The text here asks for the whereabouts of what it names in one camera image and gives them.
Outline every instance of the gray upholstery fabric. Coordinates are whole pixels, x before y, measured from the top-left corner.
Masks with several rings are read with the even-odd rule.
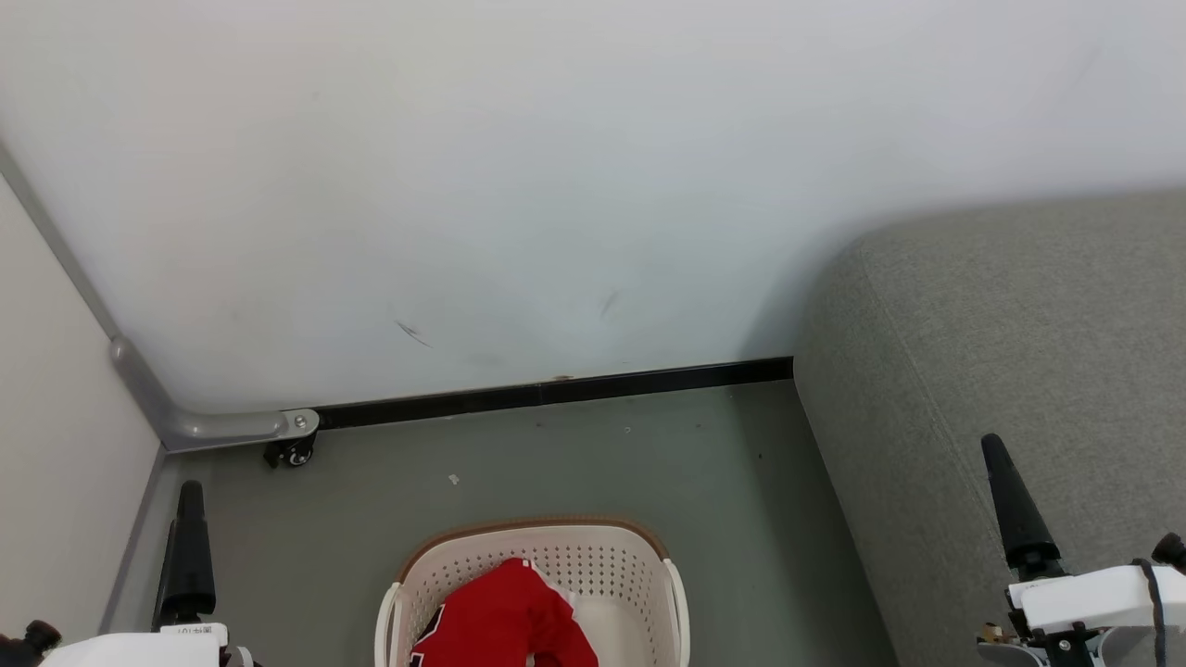
[[[903,667],[982,666],[1008,624],[987,432],[1073,571],[1186,532],[1184,348],[1182,192],[899,225],[830,267],[796,383]]]

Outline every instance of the red clothing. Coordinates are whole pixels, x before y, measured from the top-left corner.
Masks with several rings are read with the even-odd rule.
[[[573,608],[531,561],[514,559],[449,593],[412,648],[412,667],[597,667]]]

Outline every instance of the black baseboard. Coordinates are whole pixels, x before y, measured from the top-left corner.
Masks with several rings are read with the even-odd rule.
[[[492,409],[789,380],[793,376],[792,361],[792,357],[779,357],[648,373],[627,373],[625,375],[605,375],[581,380],[556,380],[537,385],[338,405],[315,409],[321,418],[321,430],[352,428],[355,426],[374,426]]]

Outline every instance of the floor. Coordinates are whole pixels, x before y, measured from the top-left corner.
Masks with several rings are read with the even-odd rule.
[[[257,447],[171,463],[205,481],[216,620],[264,665],[371,665],[380,601],[420,542],[553,514],[663,539],[694,666],[894,665],[790,381],[329,431],[300,469]]]

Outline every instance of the laundry basket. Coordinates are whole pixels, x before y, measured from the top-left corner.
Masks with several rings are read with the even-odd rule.
[[[535,561],[576,593],[574,618],[600,667],[688,667],[688,601],[662,542],[629,521],[585,516],[487,525],[429,541],[383,596],[375,667],[404,667],[445,597],[509,558]]]

